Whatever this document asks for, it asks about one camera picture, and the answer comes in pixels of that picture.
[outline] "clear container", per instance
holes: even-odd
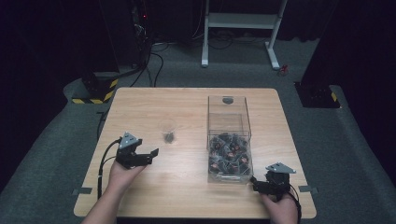
[[[245,96],[209,96],[208,181],[246,184],[253,176]]]

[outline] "wooden table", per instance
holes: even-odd
[[[209,95],[245,96],[251,128],[251,154],[254,176],[265,180],[265,166],[278,161],[295,169],[290,183],[306,186],[304,171],[290,129],[273,89],[223,88],[120,88],[117,90],[106,123],[92,156],[75,214],[84,217],[96,202],[97,175],[104,151],[114,140],[129,132],[142,138],[136,153],[160,149],[159,155],[135,180],[125,194],[119,217],[182,218],[268,218],[258,192],[251,184],[213,184],[207,182],[207,98]],[[159,122],[177,122],[175,140],[163,140]],[[109,150],[108,157],[116,154]],[[106,188],[111,162],[105,165]],[[303,218],[316,215],[311,194],[300,192]]]

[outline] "hand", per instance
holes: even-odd
[[[283,194],[282,199],[276,203],[273,202],[266,194],[261,194],[261,196],[274,224],[297,223],[297,206],[293,198],[288,193]]]
[[[134,179],[142,172],[146,166],[136,166],[131,169],[125,169],[117,161],[113,162],[108,179],[108,186],[106,190],[113,190],[123,194],[129,186],[131,186]]]

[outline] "black and yellow striped base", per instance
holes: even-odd
[[[105,104],[107,103],[114,94],[114,90],[116,89],[118,79],[115,80],[107,80],[101,81],[100,88],[98,88],[95,93],[89,93],[85,89],[83,93],[77,92],[72,97],[72,102],[74,104]]]

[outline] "yellow and black hazard tape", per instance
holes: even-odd
[[[72,102],[74,104],[105,104],[107,103],[110,99],[111,96],[113,96],[114,94],[114,90],[116,89],[117,83],[119,82],[118,79],[113,80],[110,85],[109,88],[106,92],[104,92],[104,96],[102,98],[73,98]]]

